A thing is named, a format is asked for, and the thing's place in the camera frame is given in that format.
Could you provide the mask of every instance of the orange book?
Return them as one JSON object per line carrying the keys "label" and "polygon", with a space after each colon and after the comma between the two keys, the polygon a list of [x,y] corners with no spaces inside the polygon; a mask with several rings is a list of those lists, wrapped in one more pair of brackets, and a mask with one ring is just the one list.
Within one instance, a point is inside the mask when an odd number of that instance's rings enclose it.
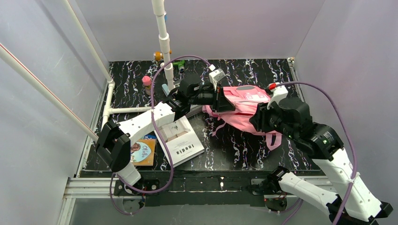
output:
{"label": "orange book", "polygon": [[139,139],[130,148],[133,165],[153,165],[155,155],[156,139]]}

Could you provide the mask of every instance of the white wall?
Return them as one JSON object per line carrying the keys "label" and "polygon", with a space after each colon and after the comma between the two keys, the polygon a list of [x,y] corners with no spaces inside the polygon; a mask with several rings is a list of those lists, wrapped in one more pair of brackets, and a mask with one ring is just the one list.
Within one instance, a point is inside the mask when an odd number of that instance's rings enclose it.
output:
{"label": "white wall", "polygon": [[[1,1],[0,30],[0,42],[90,124],[105,78],[61,1]],[[86,135],[2,60],[0,71],[0,224],[53,225]]]}
{"label": "white wall", "polygon": [[[76,0],[109,61],[159,51],[150,0]],[[172,58],[295,56],[324,0],[166,0]]]}
{"label": "white wall", "polygon": [[[337,102],[357,149],[363,180],[376,197],[395,208],[397,8],[396,0],[326,0],[296,57],[299,79],[324,88]],[[327,99],[310,88],[303,93],[318,122],[330,124],[343,136]],[[393,212],[378,222],[397,220]]]}

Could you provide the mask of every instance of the pink bottle cap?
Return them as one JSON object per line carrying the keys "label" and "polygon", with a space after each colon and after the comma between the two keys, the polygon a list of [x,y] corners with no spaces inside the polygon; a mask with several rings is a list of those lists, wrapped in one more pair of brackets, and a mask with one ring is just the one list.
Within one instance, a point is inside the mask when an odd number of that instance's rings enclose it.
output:
{"label": "pink bottle cap", "polygon": [[152,80],[151,80],[150,77],[144,76],[144,77],[142,78],[142,83],[144,83],[145,86],[150,86],[151,83],[152,83]]}

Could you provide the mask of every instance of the green object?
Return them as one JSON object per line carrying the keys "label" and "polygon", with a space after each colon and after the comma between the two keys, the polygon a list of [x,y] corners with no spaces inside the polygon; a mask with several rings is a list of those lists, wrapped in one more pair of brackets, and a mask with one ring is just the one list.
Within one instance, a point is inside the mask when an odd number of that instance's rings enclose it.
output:
{"label": "green object", "polygon": [[173,66],[177,67],[178,71],[180,71],[181,73],[184,72],[184,70],[185,70],[184,64],[185,64],[185,60],[173,62]]}

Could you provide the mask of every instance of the white book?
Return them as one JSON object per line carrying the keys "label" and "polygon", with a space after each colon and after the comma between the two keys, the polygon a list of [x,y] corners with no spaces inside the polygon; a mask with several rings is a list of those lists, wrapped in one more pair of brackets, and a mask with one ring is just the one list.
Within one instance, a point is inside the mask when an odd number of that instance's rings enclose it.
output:
{"label": "white book", "polygon": [[[204,152],[205,148],[185,116],[175,122],[160,127],[159,133],[170,151],[171,158],[173,159],[173,167]],[[170,162],[166,150],[160,141],[159,134],[156,131],[155,134],[167,160]]]}

